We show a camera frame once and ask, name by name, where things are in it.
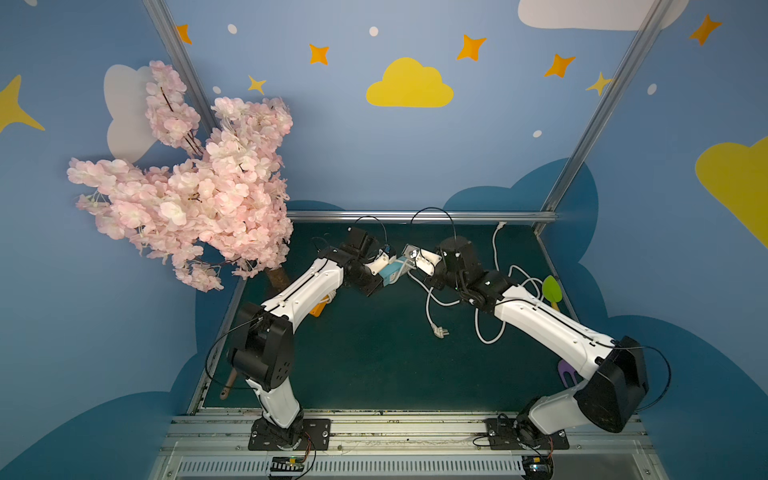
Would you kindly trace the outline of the orange power strip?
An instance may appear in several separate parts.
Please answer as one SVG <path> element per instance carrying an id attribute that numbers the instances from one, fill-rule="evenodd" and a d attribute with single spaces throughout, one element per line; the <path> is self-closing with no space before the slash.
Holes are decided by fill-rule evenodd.
<path id="1" fill-rule="evenodd" d="M 310 315 L 313 317 L 319 317 L 326 306 L 330 304 L 333 301 L 334 296 L 331 294 L 326 295 L 323 297 L 318 304 L 316 304 L 309 312 Z"/>

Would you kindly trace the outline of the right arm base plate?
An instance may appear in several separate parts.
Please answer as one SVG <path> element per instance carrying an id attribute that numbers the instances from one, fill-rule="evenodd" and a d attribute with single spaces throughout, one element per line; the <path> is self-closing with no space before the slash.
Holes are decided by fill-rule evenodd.
<path id="1" fill-rule="evenodd" d="M 568 450 L 570 443 L 564 430 L 544 435 L 534 427 L 520 426 L 505 416 L 486 418 L 486 438 L 492 450 Z"/>

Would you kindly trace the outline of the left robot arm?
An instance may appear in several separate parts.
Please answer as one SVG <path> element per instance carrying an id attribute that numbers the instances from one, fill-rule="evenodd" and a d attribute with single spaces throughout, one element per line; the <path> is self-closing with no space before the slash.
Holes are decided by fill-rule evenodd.
<path id="1" fill-rule="evenodd" d="M 255 393 L 268 425 L 288 430 L 302 413 L 289 377 L 294 335 L 305 317 L 344 285 L 375 292 L 383 283 L 379 272 L 394 258 L 388 242 L 351 227 L 344 243 L 323 248 L 285 290 L 238 312 L 227 359 Z"/>

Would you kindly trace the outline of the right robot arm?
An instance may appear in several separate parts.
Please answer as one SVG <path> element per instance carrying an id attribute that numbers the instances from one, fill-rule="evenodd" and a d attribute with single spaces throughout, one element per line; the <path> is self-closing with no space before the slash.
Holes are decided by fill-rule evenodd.
<path id="1" fill-rule="evenodd" d="M 508 275 L 485 269 L 464 237 L 449 237 L 435 252 L 418 251 L 412 258 L 429 286 L 452 288 L 462 301 L 526 333 L 581 376 L 575 386 L 529 402 L 514 420 L 518 437 L 538 439 L 587 424 L 610 433 L 623 431 L 649 391 L 637 341 L 594 331 Z"/>

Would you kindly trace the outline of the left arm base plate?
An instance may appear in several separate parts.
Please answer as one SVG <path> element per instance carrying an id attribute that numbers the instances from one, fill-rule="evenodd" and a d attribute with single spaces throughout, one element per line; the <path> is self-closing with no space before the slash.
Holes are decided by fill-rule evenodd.
<path id="1" fill-rule="evenodd" d="M 311 446 L 312 450 L 326 451 L 331 426 L 332 422 L 327 418 L 298 417 L 287 428 L 258 418 L 252 424 L 247 448 L 249 451 L 298 451 Z"/>

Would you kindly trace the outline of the teal power strip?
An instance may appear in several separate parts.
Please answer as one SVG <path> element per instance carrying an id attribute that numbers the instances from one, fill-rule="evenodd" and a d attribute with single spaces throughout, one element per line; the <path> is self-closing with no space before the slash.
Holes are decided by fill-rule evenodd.
<path id="1" fill-rule="evenodd" d="M 385 266 L 378 275 L 382 278 L 382 285 L 387 287 L 398 281 L 398 279 L 407 274 L 411 269 L 409 260 L 404 256 L 392 259 L 391 262 Z"/>

